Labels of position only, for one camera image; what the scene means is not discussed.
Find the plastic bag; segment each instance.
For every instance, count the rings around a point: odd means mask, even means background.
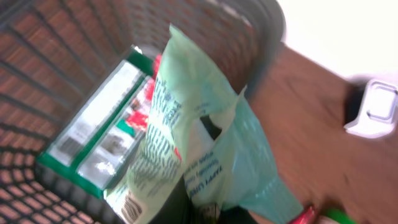
[[[184,176],[207,221],[241,206],[286,223],[301,204],[277,175],[264,132],[247,101],[214,62],[174,27],[157,75],[145,141],[121,183],[106,192],[127,223],[148,223]]]

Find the brown surface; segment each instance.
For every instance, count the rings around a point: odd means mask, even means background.
[[[333,198],[359,223],[398,223],[397,135],[372,141],[344,132],[350,85],[287,47],[262,82],[251,106],[299,200]]]

